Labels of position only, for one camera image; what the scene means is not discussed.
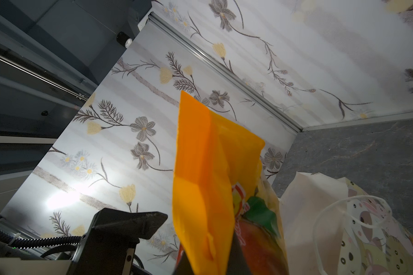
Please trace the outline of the white cartoon paper gift bag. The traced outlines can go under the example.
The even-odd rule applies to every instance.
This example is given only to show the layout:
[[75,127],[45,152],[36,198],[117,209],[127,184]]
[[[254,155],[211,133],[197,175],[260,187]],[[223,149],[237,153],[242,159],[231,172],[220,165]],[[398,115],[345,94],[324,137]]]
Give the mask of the white cartoon paper gift bag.
[[347,178],[297,173],[280,199],[292,275],[413,275],[413,235]]

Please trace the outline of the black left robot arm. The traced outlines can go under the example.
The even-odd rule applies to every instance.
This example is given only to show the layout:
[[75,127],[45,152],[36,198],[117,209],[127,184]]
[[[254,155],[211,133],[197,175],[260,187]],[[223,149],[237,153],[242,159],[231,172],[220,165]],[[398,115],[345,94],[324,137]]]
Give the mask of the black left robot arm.
[[43,264],[54,273],[54,264],[67,275],[146,275],[136,254],[167,220],[161,212],[128,213],[104,208],[97,212],[82,236],[21,238],[0,229],[0,255],[16,253],[28,264]]

